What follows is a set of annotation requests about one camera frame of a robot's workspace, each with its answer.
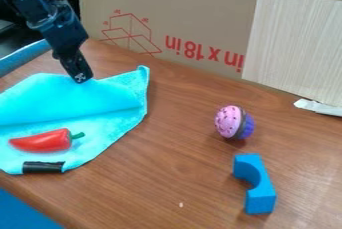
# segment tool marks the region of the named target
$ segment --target green pepper stem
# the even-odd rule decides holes
[[[80,133],[78,133],[76,135],[71,135],[71,139],[72,140],[79,139],[79,138],[84,137],[84,136],[85,136],[85,134],[83,132],[80,132]]]

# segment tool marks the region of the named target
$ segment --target red pepper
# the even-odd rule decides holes
[[[83,132],[72,136],[68,129],[58,129],[29,137],[13,138],[9,142],[22,151],[49,153],[69,149],[73,139],[84,136]]]

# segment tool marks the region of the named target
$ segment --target white paper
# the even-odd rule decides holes
[[[306,99],[299,99],[294,103],[294,106],[300,109],[314,111],[320,114],[332,115],[342,117],[342,108],[331,105],[325,105],[316,101],[310,101]]]

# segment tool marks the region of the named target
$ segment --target wooden tabletop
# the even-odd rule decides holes
[[[296,109],[290,94],[96,41],[82,49],[96,78],[150,67],[148,116],[81,168],[0,173],[0,187],[67,228],[342,227],[341,119]],[[47,53],[1,78],[0,91],[38,72],[64,73]],[[227,104],[254,117],[246,141],[215,131],[215,113]],[[262,155],[279,196],[273,214],[244,213],[248,185],[232,176],[238,153]]]

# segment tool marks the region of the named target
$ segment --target blue arch block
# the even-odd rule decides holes
[[[247,191],[245,211],[249,215],[272,213],[277,193],[259,154],[235,155],[233,175],[250,182],[253,189]]]

